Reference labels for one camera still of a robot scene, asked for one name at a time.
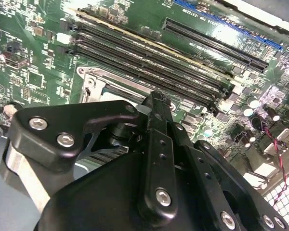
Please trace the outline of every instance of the blue pcie slot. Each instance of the blue pcie slot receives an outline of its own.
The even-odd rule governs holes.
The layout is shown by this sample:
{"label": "blue pcie slot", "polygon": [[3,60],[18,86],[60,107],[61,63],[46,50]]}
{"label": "blue pcie slot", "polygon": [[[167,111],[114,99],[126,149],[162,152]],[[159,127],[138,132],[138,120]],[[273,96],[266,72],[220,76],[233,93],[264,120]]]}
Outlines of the blue pcie slot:
{"label": "blue pcie slot", "polygon": [[228,27],[230,27],[230,28],[232,28],[232,29],[234,29],[234,30],[236,30],[236,31],[238,31],[238,32],[240,32],[240,33],[242,33],[242,34],[244,34],[244,35],[252,38],[252,39],[255,39],[255,40],[257,40],[257,41],[259,41],[259,42],[261,42],[261,43],[264,43],[265,45],[268,45],[268,46],[273,47],[273,48],[275,48],[275,49],[278,49],[278,50],[280,50],[280,51],[283,50],[283,47],[282,47],[281,45],[279,45],[279,44],[277,44],[277,43],[275,43],[275,42],[272,42],[272,41],[270,41],[270,40],[263,39],[263,38],[261,38],[259,35],[254,36],[254,35],[252,35],[250,32],[248,32],[248,31],[246,31],[246,30],[244,30],[244,29],[241,29],[241,28],[239,28],[238,26],[232,25],[231,23],[228,23],[228,22],[220,19],[219,17],[217,17],[217,16],[215,16],[215,15],[211,15],[211,14],[209,14],[209,13],[201,12],[201,11],[199,11],[199,10],[196,9],[195,5],[192,5],[192,4],[190,4],[190,3],[186,2],[186,1],[183,1],[183,0],[174,0],[173,2],[176,3],[176,4],[178,4],[178,5],[180,5],[180,6],[185,7],[185,8],[187,8],[187,9],[190,9],[190,10],[192,10],[193,12],[195,12],[195,13],[201,15],[201,16],[204,16],[204,17],[206,17],[206,18],[209,18],[209,19],[211,19],[211,20],[213,20],[213,21],[215,21],[215,22],[217,22],[217,23],[220,23],[220,24],[223,24],[223,25],[225,25],[225,26],[228,26]]}

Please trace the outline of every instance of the red wire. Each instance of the red wire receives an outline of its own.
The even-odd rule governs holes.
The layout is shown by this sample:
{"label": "red wire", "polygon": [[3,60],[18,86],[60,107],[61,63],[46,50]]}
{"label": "red wire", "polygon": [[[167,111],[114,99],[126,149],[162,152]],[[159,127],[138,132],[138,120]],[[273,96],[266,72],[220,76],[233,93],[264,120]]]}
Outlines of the red wire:
{"label": "red wire", "polygon": [[283,180],[284,180],[284,187],[282,188],[282,190],[277,194],[277,197],[276,199],[274,200],[274,204],[273,204],[273,207],[277,204],[277,202],[279,201],[280,197],[282,196],[283,192],[287,190],[288,188],[288,185],[287,185],[287,175],[286,175],[286,172],[285,172],[285,168],[284,168],[284,165],[283,165],[283,158],[281,156],[281,154],[279,154],[279,149],[278,149],[278,146],[277,146],[277,139],[273,137],[272,133],[270,132],[270,130],[268,128],[263,128],[263,130],[265,131],[265,133],[267,134],[267,136],[269,138],[272,139],[272,142],[273,142],[273,145],[274,145],[274,148],[275,148],[275,151],[277,152],[277,155],[278,155],[278,160],[279,160],[279,166],[283,172]]}
{"label": "red wire", "polygon": [[281,196],[283,195],[283,192],[287,190],[288,185],[287,185],[287,175],[286,175],[285,168],[284,168],[284,165],[283,165],[283,158],[282,158],[281,154],[279,154],[279,150],[278,150],[278,146],[277,146],[277,139],[273,140],[273,144],[274,144],[274,148],[275,148],[275,150],[277,152],[277,155],[278,155],[279,165],[280,165],[280,168],[282,169],[283,179],[284,179],[284,183],[285,183],[284,187],[277,194],[277,197],[274,200],[274,204],[273,204],[273,207],[274,207],[277,204],[277,202],[279,201],[279,199],[281,198]]}

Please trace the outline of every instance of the silver screw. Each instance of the silver screw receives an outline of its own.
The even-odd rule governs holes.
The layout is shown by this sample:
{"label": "silver screw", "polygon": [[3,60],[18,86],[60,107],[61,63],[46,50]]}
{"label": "silver screw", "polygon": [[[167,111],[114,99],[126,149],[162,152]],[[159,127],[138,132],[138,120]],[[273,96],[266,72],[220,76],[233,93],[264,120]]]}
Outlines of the silver screw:
{"label": "silver screw", "polygon": [[230,229],[230,230],[234,230],[236,228],[236,224],[235,221],[233,220],[233,218],[225,211],[223,211],[221,213],[221,218],[223,223]]}
{"label": "silver screw", "polygon": [[65,148],[70,148],[75,144],[74,138],[70,134],[61,134],[57,137],[57,142]]}
{"label": "silver screw", "polygon": [[142,135],[139,135],[139,136],[137,136],[136,141],[137,141],[137,142],[140,142],[142,139],[143,139],[143,136],[142,136]]}
{"label": "silver screw", "polygon": [[126,105],[126,110],[128,110],[129,112],[134,112],[134,108],[130,105]]}
{"label": "silver screw", "polygon": [[177,124],[177,128],[182,131],[183,130],[183,127],[180,125],[180,124]]}
{"label": "silver screw", "polygon": [[156,191],[156,199],[162,206],[168,207],[171,204],[171,198],[169,194],[163,189],[158,189]]}
{"label": "silver screw", "polygon": [[207,143],[203,143],[203,146],[208,150],[210,149],[210,146]]}
{"label": "silver screw", "polygon": [[33,118],[29,120],[29,125],[31,128],[35,129],[35,130],[44,130],[47,128],[48,124],[46,122],[45,119],[41,119],[41,118]]}
{"label": "silver screw", "polygon": [[272,222],[272,220],[267,215],[263,216],[263,220],[266,223],[266,225],[269,226],[271,229],[274,228],[274,223]]}
{"label": "silver screw", "polygon": [[160,114],[158,114],[158,113],[155,113],[155,117],[156,117],[157,119],[159,119],[159,120],[162,120],[162,116],[161,116]]}
{"label": "silver screw", "polygon": [[274,217],[276,223],[282,228],[282,229],[285,229],[285,225],[284,223],[278,218],[278,217]]}

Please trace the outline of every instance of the motherboard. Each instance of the motherboard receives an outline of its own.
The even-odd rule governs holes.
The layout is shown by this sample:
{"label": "motherboard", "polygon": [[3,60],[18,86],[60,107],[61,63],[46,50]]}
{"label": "motherboard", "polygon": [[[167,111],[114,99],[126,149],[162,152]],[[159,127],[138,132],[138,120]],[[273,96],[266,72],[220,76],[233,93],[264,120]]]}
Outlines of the motherboard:
{"label": "motherboard", "polygon": [[286,152],[289,34],[212,0],[0,0],[2,128],[19,108],[136,106],[154,90],[242,175],[279,171],[257,121]]}

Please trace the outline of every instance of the black connector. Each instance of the black connector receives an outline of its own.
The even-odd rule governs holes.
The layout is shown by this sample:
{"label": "black connector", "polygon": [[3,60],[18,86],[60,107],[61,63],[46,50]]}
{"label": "black connector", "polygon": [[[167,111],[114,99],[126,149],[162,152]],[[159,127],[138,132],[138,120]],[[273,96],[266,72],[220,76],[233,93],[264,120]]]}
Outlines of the black connector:
{"label": "black connector", "polygon": [[239,49],[229,46],[215,38],[211,38],[193,28],[176,22],[170,18],[166,18],[163,29],[170,33],[176,34],[178,37],[190,41],[200,47],[209,51],[213,51],[221,56],[234,61],[238,64],[244,65],[252,70],[263,73],[269,66],[269,63],[261,59],[245,53]]}

